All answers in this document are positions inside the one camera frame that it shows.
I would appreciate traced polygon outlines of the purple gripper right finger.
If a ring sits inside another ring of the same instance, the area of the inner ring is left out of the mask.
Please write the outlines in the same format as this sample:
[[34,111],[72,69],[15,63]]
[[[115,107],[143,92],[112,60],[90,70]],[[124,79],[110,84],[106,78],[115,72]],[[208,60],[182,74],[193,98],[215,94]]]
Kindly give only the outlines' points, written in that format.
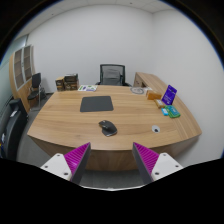
[[152,183],[182,169],[169,154],[158,154],[136,142],[133,143],[132,153],[144,184]]

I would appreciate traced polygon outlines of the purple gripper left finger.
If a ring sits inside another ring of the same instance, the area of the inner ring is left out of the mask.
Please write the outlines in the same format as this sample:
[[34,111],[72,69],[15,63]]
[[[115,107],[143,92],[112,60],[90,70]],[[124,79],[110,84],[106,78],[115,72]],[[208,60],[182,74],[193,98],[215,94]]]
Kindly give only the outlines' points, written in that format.
[[91,144],[86,143],[66,153],[56,153],[41,168],[65,180],[80,184],[91,152]]

